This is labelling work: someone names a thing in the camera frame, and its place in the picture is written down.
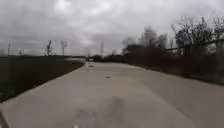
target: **grassy median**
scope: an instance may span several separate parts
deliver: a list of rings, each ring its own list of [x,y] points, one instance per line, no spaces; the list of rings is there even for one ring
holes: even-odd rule
[[[65,57],[2,57],[0,58],[0,102],[35,88],[83,66]]]

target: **grass field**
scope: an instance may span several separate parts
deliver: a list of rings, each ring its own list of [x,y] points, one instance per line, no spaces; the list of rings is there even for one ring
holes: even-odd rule
[[[1,57],[0,102],[83,66],[64,57]]]

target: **concrete road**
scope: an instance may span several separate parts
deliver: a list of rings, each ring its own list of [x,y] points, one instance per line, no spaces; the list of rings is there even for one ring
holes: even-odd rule
[[[122,64],[87,64],[1,105],[10,128],[223,128],[224,89]]]

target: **treeline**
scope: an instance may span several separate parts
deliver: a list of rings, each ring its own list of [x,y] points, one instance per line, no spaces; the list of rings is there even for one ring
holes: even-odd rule
[[[201,18],[194,22],[183,18],[171,26],[173,38],[158,35],[151,27],[145,28],[138,39],[126,38],[121,62],[224,83],[224,19]]]

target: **overcast sky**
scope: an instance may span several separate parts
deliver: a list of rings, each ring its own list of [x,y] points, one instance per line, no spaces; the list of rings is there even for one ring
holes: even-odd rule
[[[121,49],[121,40],[138,36],[145,26],[170,33],[170,24],[182,16],[224,15],[223,0],[0,0],[0,48],[43,52],[48,40],[60,52],[60,40],[69,41],[67,53]]]

